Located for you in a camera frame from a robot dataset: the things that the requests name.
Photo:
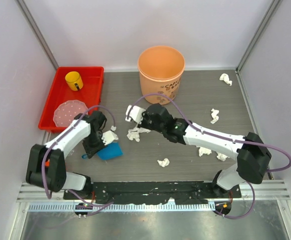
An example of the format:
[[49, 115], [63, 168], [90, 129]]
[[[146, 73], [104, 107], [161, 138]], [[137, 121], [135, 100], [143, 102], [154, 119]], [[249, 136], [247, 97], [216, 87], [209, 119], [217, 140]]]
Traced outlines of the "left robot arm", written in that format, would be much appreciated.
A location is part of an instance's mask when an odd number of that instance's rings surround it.
[[32, 146], [26, 182], [43, 188], [48, 199], [64, 186], [74, 190], [80, 199], [88, 199], [92, 193], [92, 187], [86, 183], [88, 178], [78, 173], [67, 173], [65, 159], [80, 142], [89, 159], [110, 144], [113, 140], [106, 140], [105, 135], [114, 137], [115, 134], [110, 130], [103, 133], [106, 123], [107, 118], [101, 111], [95, 110], [91, 115], [80, 113], [56, 138], [44, 145]]

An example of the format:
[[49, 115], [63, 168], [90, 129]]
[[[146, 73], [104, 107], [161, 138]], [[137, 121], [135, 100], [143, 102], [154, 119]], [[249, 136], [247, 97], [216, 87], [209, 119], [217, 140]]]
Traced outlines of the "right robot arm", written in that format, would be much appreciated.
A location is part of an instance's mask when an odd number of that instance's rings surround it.
[[244, 182], [261, 184], [272, 157], [253, 132], [243, 136], [214, 131], [184, 118], [173, 117], [159, 103], [147, 109], [133, 106], [126, 112], [126, 117], [141, 128], [161, 133], [172, 143], [203, 147], [235, 160], [231, 167], [218, 171], [212, 181], [211, 191], [218, 198]]

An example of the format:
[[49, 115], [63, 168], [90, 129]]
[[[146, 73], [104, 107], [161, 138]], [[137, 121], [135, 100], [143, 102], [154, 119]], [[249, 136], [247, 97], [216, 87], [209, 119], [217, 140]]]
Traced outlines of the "blue plastic dustpan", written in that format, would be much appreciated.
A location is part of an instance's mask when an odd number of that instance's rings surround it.
[[96, 155], [103, 161], [111, 160], [123, 155], [123, 151], [117, 142], [110, 143], [105, 148], [96, 152]]

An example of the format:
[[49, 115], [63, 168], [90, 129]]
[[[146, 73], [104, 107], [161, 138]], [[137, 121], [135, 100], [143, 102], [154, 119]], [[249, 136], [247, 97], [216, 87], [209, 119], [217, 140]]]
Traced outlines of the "orange plastic waste bin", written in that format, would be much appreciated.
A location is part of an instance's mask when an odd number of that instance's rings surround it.
[[164, 45], [150, 47], [139, 56], [137, 67], [141, 92], [149, 103], [166, 105], [176, 97], [185, 69], [184, 56], [178, 50]]

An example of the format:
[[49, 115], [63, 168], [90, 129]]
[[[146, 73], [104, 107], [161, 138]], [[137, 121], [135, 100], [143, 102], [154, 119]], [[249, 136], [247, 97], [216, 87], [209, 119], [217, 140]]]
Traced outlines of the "paper scrap under right arm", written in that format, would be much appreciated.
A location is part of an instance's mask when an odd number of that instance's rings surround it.
[[228, 156], [226, 156], [225, 154], [222, 154], [222, 153], [219, 153], [219, 152], [218, 152], [216, 158], [217, 158], [218, 160], [224, 162], [224, 161], [228, 158]]

